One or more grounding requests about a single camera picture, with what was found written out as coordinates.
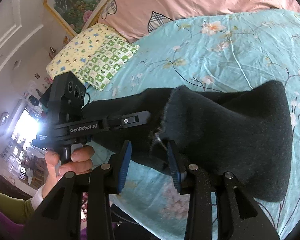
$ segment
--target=yellow pillow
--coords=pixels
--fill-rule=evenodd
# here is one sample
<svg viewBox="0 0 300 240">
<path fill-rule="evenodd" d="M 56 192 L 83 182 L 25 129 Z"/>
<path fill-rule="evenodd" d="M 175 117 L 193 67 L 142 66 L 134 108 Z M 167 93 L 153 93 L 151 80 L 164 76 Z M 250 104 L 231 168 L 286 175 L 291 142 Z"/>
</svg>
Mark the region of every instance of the yellow pillow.
<svg viewBox="0 0 300 240">
<path fill-rule="evenodd" d="M 123 41 L 127 41 L 119 35 L 115 29 L 101 23 L 96 23 L 82 33 L 75 36 L 48 64 L 47 72 L 54 79 L 55 76 L 64 72 L 75 72 L 81 69 L 93 54 L 99 50 L 100 46 L 107 39 L 106 36 L 114 36 Z"/>
</svg>

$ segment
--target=green checkered fabric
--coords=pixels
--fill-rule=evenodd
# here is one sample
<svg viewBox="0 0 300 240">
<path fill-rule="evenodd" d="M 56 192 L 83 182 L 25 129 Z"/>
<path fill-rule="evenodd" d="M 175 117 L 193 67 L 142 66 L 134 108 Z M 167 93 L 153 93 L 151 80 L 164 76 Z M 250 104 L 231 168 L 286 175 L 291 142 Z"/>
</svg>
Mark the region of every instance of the green checkered fabric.
<svg viewBox="0 0 300 240">
<path fill-rule="evenodd" d="M 138 49 L 139 45 L 129 44 L 117 37 L 107 35 L 99 50 L 75 74 L 102 91 Z"/>
</svg>

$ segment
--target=silver rivet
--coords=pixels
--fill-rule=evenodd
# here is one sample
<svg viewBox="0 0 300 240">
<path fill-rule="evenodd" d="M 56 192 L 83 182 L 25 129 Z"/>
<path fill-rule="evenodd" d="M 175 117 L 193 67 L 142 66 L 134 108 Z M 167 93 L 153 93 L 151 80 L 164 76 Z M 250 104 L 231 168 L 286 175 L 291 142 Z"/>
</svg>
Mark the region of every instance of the silver rivet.
<svg viewBox="0 0 300 240">
<path fill-rule="evenodd" d="M 196 171 L 198 169 L 198 165 L 197 164 L 190 164 L 189 169 L 191 169 L 191 171 Z"/>
<path fill-rule="evenodd" d="M 232 179 L 233 176 L 234 176 L 234 175 L 233 175 L 232 172 L 227 171 L 227 172 L 225 173 L 225 177 L 226 177 L 227 179 Z"/>
<path fill-rule="evenodd" d="M 111 165 L 109 163 L 104 163 L 101 165 L 101 169 L 103 170 L 109 170 L 111 167 Z"/>
<path fill-rule="evenodd" d="M 65 177 L 66 177 L 67 179 L 71 179 L 71 178 L 73 178 L 73 176 L 74 176 L 74 172 L 73 172 L 73 171 L 68 171 L 68 172 L 65 174 Z"/>
</svg>

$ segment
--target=hand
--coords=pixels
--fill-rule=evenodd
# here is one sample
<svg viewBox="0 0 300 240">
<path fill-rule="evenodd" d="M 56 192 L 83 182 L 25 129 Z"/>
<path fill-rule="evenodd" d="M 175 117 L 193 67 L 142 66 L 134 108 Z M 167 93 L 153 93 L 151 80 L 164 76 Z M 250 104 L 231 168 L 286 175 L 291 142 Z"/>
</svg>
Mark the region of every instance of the hand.
<svg viewBox="0 0 300 240">
<path fill-rule="evenodd" d="M 55 166 L 58 164 L 60 157 L 56 152 L 47 151 L 45 159 L 49 175 L 42 188 L 42 197 L 45 198 L 48 195 L 50 190 L 52 190 L 66 172 L 73 171 L 77 175 L 91 172 L 92 160 L 90 158 L 93 155 L 94 149 L 91 146 L 75 149 L 71 155 L 72 162 L 61 165 L 59 167 L 59 175 L 57 176 Z"/>
</svg>

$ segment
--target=blue gripper pad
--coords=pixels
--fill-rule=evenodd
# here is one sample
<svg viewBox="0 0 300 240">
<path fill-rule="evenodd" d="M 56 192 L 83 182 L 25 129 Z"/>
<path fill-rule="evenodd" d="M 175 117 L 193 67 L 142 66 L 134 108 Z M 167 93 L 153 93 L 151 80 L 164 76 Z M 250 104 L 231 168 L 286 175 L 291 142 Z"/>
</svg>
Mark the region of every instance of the blue gripper pad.
<svg viewBox="0 0 300 240">
<path fill-rule="evenodd" d="M 117 190 L 119 193 L 122 191 L 122 189 L 124 188 L 124 184 L 126 183 L 126 178 L 127 178 L 130 159 L 131 159 L 131 153 L 132 153 L 132 144 L 131 142 L 128 142 L 126 152 L 124 154 L 124 158 L 122 161 L 122 165 L 118 174 Z"/>
<path fill-rule="evenodd" d="M 170 167 L 174 187 L 178 191 L 178 193 L 180 193 L 180 191 L 181 191 L 181 173 L 179 171 L 177 160 L 174 156 L 170 142 L 168 142 L 168 161 L 169 161 L 169 167 Z"/>
</svg>

